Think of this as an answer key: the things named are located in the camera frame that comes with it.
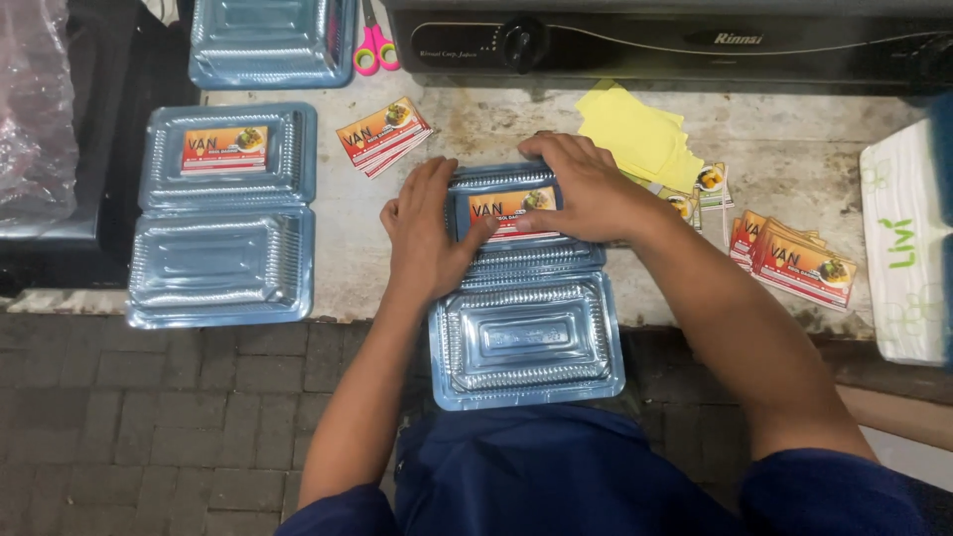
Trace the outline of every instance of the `person's left hand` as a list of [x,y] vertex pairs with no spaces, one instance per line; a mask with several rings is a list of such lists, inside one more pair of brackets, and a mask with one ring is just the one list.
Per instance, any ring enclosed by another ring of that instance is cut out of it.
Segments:
[[391,280],[388,290],[425,305],[456,289],[477,249],[499,227],[493,216],[474,221],[458,244],[447,235],[443,205],[456,159],[431,158],[404,181],[397,199],[380,211],[391,238]]

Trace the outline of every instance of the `plastic bag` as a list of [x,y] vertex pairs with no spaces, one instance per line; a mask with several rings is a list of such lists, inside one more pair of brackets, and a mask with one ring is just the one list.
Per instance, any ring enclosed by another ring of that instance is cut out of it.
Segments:
[[66,0],[0,3],[0,226],[52,223],[76,207],[68,15]]

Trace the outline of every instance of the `brick floor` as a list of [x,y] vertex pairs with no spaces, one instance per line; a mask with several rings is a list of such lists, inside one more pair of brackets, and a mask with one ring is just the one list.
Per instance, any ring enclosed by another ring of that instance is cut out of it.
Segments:
[[[311,434],[368,327],[0,314],[0,534],[270,533],[294,513]],[[739,408],[684,340],[626,340],[653,449],[732,505]],[[426,341],[408,399],[429,390]]]

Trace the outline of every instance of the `person's hand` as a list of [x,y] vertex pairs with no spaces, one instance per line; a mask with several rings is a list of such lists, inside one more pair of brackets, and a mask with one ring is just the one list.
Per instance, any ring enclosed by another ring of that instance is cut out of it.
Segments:
[[460,243],[450,240],[443,204],[455,169],[453,158],[427,160],[407,177],[399,197],[380,211],[380,221],[391,238],[388,288],[420,305],[456,289],[477,249],[499,227],[495,217],[484,216]]
[[668,203],[625,177],[612,153],[585,136],[537,133],[517,148],[542,156],[562,191],[561,211],[530,211],[520,231],[559,231],[590,242],[637,240],[663,221],[680,220]]

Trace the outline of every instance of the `scissors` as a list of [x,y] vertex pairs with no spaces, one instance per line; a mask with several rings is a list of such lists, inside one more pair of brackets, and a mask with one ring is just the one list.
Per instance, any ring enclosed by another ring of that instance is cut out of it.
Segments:
[[[387,71],[396,71],[400,69],[400,62],[387,61],[384,55],[387,52],[394,52],[394,42],[384,39],[384,34],[380,32],[380,25],[374,17],[374,9],[371,8],[371,0],[361,0],[361,6],[364,8],[364,42],[357,47],[355,52],[355,70],[364,76],[370,76],[377,72],[378,68],[383,67]],[[360,60],[365,57],[371,58],[371,65],[361,67]]]

